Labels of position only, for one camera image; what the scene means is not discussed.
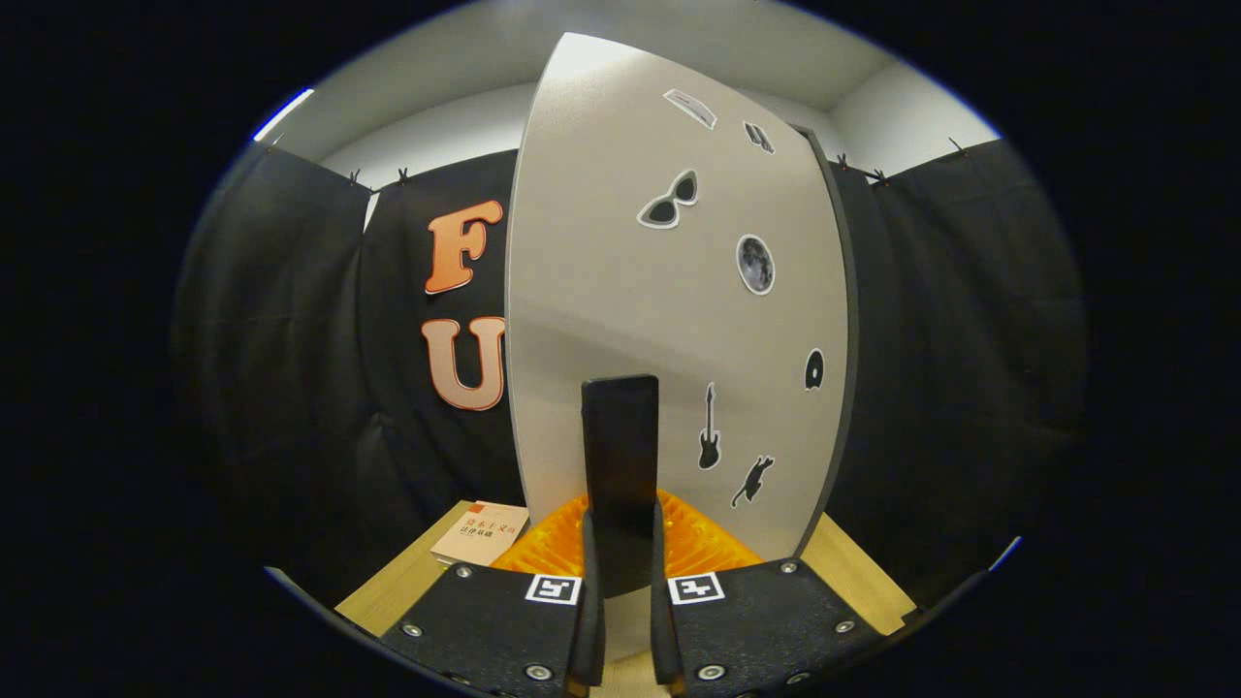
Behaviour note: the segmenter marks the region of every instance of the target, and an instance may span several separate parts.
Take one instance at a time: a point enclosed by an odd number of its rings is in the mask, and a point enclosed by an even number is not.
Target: book cover with chinese text
[[[431,554],[446,565],[473,563],[490,565],[517,539],[526,525],[525,507],[475,502],[448,533],[431,546]]]

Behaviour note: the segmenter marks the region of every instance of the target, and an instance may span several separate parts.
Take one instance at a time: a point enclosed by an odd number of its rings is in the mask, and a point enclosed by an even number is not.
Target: orange plastic object
[[[675,494],[659,489],[664,507],[664,575],[685,576],[757,565],[762,558]],[[534,527],[493,568],[526,574],[582,576],[582,514],[586,494]]]
[[[583,576],[582,514],[587,502],[586,494],[582,494],[552,512],[496,558],[491,566],[526,574]]]
[[[763,561],[731,533],[675,494],[658,491],[664,505],[664,576],[717,573]]]

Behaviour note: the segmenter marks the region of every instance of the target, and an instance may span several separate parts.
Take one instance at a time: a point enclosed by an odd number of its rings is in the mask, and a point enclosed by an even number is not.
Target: wooden surface
[[[341,601],[336,611],[376,637],[387,632],[444,571],[444,566],[431,554],[431,546],[448,533],[448,528],[470,504],[473,502],[458,502],[357,591]]]
[[[827,514],[802,559],[882,635],[901,630],[901,616],[915,609],[913,600]]]
[[[443,573],[431,546],[465,513],[470,502],[460,502],[433,527],[375,574],[336,610],[370,633],[387,632]],[[884,570],[827,514],[819,519],[802,559],[823,578],[858,614],[882,635],[903,623],[901,616],[913,610],[913,601]],[[608,662],[603,686],[591,689],[592,698],[666,698],[668,688],[655,684],[650,652]]]

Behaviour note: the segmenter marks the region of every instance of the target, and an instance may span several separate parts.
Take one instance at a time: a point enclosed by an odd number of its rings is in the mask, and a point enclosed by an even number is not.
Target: light strip
[[[988,568],[987,571],[989,571],[989,573],[995,571],[995,568],[1000,566],[1000,563],[1004,561],[1004,558],[1008,558],[1009,553],[1011,553],[1013,549],[1016,548],[1018,543],[1021,543],[1021,537],[1020,535],[1018,535],[1016,538],[1014,538],[1013,543],[1009,543],[1009,546],[1005,548],[1003,553],[1000,553],[1000,556],[994,563],[992,563],[992,566]]]
[[[307,97],[310,97],[311,94],[314,94],[314,89],[309,89],[308,88],[302,94],[298,94],[292,102],[289,102],[288,104],[285,104],[284,108],[280,109],[280,112],[278,114],[276,114],[274,117],[272,117],[272,120],[267,122],[267,125],[264,125],[263,128],[261,128],[258,130],[258,133],[254,134],[254,140],[256,142],[257,140],[262,140],[263,137],[267,135],[267,132],[272,130],[272,127],[274,127],[276,124],[280,123],[280,119],[283,119],[285,116],[288,116],[289,112],[292,112],[293,109],[295,109],[298,107],[298,104],[305,102]]]

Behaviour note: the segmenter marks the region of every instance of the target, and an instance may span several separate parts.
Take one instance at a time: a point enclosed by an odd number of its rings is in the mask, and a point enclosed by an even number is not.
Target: black fabric backdrop
[[[249,145],[212,195],[174,308],[182,416],[230,539],[334,606],[459,499],[522,504],[508,394],[475,412],[431,385],[422,323],[455,319],[458,375],[479,381],[468,325],[504,315],[506,221],[467,286],[427,296],[438,216],[505,214],[516,150],[371,195],[314,163]]]
[[[242,553],[335,604],[386,559],[362,543],[356,337],[369,191],[252,144],[190,240],[174,308],[184,407]]]
[[[1072,252],[994,140],[870,184],[831,165],[853,241],[859,368],[827,512],[932,606],[1026,532],[1081,417]]]
[[[365,505],[387,512],[385,533],[393,544],[405,540],[407,545],[462,498],[525,504],[508,390],[484,411],[442,400],[431,383],[421,332],[428,319],[457,320],[458,378],[463,385],[479,384],[478,342],[468,328],[478,317],[504,317],[509,197],[516,161],[516,150],[493,153],[390,184],[380,193],[366,227],[357,334],[377,415],[361,450],[375,453],[371,462],[383,465],[364,477],[364,499]],[[460,288],[427,294],[423,283],[431,276],[433,242],[427,224],[490,200],[499,201],[504,217],[486,224],[482,257],[467,258],[473,278]]]

